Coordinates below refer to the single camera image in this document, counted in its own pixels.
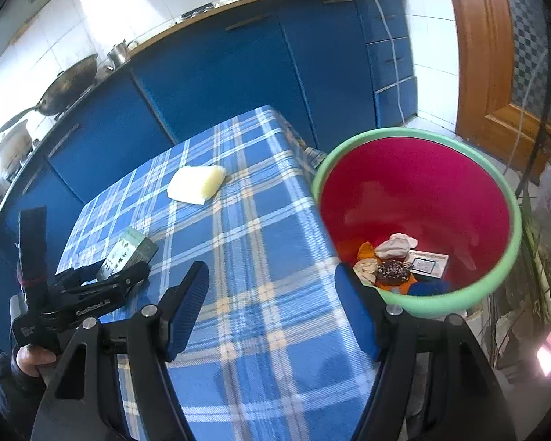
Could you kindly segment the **person's left hand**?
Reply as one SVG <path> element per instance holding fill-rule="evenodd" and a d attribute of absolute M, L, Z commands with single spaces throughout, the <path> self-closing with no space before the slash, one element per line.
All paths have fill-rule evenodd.
<path fill-rule="evenodd" d="M 56 355 L 44 347 L 28 344 L 18 349 L 15 362 L 24 374 L 30 377 L 40 377 L 39 366 L 55 363 Z"/>

